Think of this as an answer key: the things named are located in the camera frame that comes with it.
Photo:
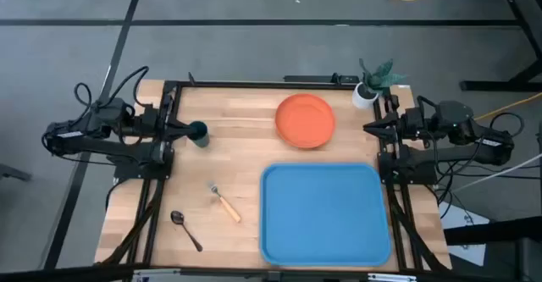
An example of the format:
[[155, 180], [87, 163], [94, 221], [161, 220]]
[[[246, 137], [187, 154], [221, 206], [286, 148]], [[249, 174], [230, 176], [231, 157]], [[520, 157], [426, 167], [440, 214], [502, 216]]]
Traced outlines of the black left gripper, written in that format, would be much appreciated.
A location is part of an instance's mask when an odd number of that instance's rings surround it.
[[143, 105], [143, 113], [141, 114], [141, 138], [153, 138], [160, 141], [175, 141], [181, 137], [190, 135], [191, 126], [184, 124], [175, 119], [171, 121], [171, 127], [178, 129], [171, 132], [169, 136], [167, 132], [167, 123], [172, 106], [162, 105], [159, 108], [153, 107], [151, 104]]

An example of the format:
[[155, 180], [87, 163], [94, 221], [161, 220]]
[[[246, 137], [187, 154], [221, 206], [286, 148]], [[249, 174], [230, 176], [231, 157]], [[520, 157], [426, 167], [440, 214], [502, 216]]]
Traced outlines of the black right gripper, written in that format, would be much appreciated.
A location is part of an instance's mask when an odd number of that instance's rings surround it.
[[398, 113], [387, 113], [382, 119], [365, 124], [363, 129], [370, 135], [382, 140], [385, 144], [394, 144], [397, 142], [396, 130], [387, 127], [396, 126], [399, 120], [399, 136], [401, 139], [415, 141], [425, 130], [424, 116], [420, 108], [407, 108], [401, 117], [399, 117]]

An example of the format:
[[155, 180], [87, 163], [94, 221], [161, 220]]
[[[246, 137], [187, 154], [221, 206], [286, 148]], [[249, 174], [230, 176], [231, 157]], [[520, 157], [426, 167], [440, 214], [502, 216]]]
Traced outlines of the dark green plastic cup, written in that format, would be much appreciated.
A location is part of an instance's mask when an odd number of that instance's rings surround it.
[[207, 147], [210, 138], [208, 134], [208, 127], [202, 121], [194, 121], [189, 124], [192, 132], [188, 135], [188, 138], [198, 147]]

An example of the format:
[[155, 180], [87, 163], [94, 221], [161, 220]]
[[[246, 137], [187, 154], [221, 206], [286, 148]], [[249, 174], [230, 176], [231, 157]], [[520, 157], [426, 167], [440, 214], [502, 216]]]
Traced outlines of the orange plastic plate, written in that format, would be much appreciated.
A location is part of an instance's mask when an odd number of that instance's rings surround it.
[[318, 148], [329, 142], [335, 131], [335, 115], [323, 98], [297, 93], [283, 100], [275, 111], [275, 129], [287, 144]]

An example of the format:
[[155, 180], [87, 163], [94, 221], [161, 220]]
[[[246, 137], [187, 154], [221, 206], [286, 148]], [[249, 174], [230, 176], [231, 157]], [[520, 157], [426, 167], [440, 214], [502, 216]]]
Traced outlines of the fork with wooden handle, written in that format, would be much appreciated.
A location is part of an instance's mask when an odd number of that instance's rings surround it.
[[219, 193], [218, 187], [211, 183], [210, 190], [213, 194], [215, 194], [218, 199], [220, 200], [222, 206], [224, 207], [225, 211], [230, 215], [230, 217], [236, 222], [239, 223], [241, 221], [241, 216], [237, 213], [237, 211], [231, 206], [231, 204]]

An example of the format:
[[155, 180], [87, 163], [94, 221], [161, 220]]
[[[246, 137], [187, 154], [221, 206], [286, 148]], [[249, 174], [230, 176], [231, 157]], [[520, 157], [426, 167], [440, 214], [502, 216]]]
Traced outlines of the dark metal spoon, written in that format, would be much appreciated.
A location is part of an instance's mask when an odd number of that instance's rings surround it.
[[185, 226], [185, 216], [182, 212], [180, 211], [177, 211], [177, 210], [173, 210], [171, 213], [170, 213], [170, 219], [171, 221], [176, 224], [176, 225], [179, 225], [182, 227], [182, 229], [186, 232], [186, 234], [188, 235], [188, 237], [190, 238], [192, 244], [194, 245], [194, 247], [196, 248], [196, 250], [198, 252], [202, 252], [203, 251], [203, 247], [202, 245], [200, 244], [200, 242], [191, 234], [191, 232], [186, 228]]

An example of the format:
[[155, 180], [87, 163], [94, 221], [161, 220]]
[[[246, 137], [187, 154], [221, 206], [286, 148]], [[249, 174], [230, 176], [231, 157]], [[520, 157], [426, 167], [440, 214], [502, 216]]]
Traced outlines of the blue plastic tray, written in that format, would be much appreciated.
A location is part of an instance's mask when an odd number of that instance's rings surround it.
[[391, 239], [378, 172], [366, 163], [274, 163], [260, 179], [259, 249], [288, 267], [379, 267]]

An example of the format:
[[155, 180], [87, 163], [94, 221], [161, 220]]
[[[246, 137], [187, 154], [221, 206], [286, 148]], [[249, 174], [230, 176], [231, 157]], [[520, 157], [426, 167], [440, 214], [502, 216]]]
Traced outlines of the white plant pot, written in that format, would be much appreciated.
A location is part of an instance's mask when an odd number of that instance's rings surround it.
[[352, 104], [356, 108], [369, 109], [378, 99], [379, 94], [369, 89], [367, 85], [360, 82], [356, 85], [352, 93]]

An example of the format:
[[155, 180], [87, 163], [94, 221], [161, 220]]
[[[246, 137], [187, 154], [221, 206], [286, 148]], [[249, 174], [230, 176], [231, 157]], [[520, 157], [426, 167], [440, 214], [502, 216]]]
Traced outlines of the green artificial plant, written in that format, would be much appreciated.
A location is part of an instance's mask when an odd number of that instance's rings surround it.
[[358, 63], [363, 71], [362, 82], [372, 93], [381, 94], [384, 89], [399, 84], [407, 77], [392, 72], [394, 65], [392, 58], [379, 65], [373, 72], [366, 67], [362, 58], [358, 59]]

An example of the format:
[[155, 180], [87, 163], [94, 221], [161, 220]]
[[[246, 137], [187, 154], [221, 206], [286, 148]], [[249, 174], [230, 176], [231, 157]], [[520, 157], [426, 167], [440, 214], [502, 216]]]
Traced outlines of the white flat box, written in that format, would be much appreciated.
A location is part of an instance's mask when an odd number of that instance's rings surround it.
[[[440, 220], [444, 229], [489, 223], [488, 218], [464, 210], [462, 207], [451, 205], [447, 202], [442, 202], [439, 205], [439, 211], [441, 216]], [[462, 246], [448, 245], [448, 251], [454, 257], [459, 257], [460, 259], [479, 267], [484, 266], [486, 253], [485, 244]]]

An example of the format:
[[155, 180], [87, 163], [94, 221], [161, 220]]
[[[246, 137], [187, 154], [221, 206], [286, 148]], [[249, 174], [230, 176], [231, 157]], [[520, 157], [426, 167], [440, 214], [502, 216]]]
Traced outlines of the black metal beam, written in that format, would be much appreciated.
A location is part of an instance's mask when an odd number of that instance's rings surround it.
[[542, 216], [475, 224], [444, 230], [449, 246], [478, 245], [529, 238], [542, 241]]

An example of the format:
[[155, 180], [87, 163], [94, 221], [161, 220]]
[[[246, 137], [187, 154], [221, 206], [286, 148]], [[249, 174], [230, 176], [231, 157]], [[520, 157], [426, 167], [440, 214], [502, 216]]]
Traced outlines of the grey metal foot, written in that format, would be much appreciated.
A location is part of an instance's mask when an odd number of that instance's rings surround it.
[[0, 179], [2, 178], [15, 178], [22, 181], [29, 181], [31, 179], [31, 174], [0, 163]]

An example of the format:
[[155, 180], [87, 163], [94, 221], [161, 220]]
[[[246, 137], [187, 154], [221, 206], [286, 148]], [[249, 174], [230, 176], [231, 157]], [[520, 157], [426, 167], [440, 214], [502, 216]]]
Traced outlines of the black stand crossbeam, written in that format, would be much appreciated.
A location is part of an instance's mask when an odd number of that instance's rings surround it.
[[93, 265], [77, 268], [54, 268], [0, 274], [0, 282], [111, 282], [123, 279], [158, 276], [224, 276], [260, 278], [280, 282], [285, 279], [354, 279], [362, 282], [533, 282], [468, 276], [453, 272], [405, 270], [397, 273], [377, 271], [306, 271], [306, 270], [235, 270], [225, 268], [149, 268], [142, 263]]

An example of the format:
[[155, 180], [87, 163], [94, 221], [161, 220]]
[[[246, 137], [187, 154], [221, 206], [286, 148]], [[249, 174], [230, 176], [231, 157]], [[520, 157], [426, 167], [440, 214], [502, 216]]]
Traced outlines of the black aluminium table frame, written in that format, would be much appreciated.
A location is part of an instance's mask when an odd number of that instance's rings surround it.
[[[165, 181], [158, 221], [147, 224], [136, 246], [141, 261], [150, 245], [153, 266], [279, 270], [259, 249], [260, 177], [266, 167], [282, 162], [368, 163], [375, 165], [377, 139], [363, 130], [375, 118], [373, 109], [352, 105], [352, 86], [280, 82], [202, 81], [180, 83], [178, 115], [209, 125], [211, 142], [200, 148], [186, 139], [175, 142], [173, 171]], [[283, 142], [274, 114], [288, 96], [308, 92], [323, 98], [335, 114], [331, 141], [312, 151]], [[241, 216], [236, 223], [210, 184]], [[185, 226], [200, 242], [198, 252], [181, 226], [170, 219], [173, 210], [185, 216]]]

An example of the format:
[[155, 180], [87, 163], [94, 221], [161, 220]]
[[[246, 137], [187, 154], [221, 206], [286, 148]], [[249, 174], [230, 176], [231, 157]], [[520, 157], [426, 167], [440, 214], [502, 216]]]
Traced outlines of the black metal table leg frame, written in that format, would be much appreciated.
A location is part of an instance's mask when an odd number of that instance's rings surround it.
[[517, 0], [506, 0], [512, 11], [513, 19], [443, 19], [428, 20], [426, 26], [430, 27], [515, 27], [526, 36], [531, 46], [535, 60], [524, 70], [504, 81], [491, 80], [463, 80], [459, 83], [462, 91], [510, 91], [510, 92], [540, 92], [542, 82], [533, 82], [533, 79], [542, 75], [542, 46], [535, 38], [534, 31], [529, 25]]

